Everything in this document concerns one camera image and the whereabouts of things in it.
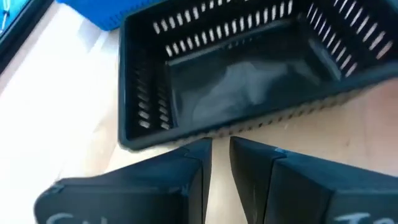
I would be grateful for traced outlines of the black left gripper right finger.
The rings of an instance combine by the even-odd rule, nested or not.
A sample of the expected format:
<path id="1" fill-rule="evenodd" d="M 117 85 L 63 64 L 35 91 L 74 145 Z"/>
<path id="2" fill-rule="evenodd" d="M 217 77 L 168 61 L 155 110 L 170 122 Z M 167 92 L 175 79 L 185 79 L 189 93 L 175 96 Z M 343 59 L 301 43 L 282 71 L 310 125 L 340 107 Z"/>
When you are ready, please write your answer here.
<path id="1" fill-rule="evenodd" d="M 397 223 L 397 177 L 231 137 L 248 223 Z"/>

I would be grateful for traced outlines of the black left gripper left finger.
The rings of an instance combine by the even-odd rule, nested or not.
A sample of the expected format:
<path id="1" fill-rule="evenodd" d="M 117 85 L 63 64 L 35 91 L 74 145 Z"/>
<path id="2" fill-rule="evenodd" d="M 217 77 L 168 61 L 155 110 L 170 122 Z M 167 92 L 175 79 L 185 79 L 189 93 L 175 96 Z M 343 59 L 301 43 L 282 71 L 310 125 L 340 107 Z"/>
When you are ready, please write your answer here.
<path id="1" fill-rule="evenodd" d="M 37 198 L 37 223 L 204 223 L 212 140 L 94 177 L 61 179 Z"/>

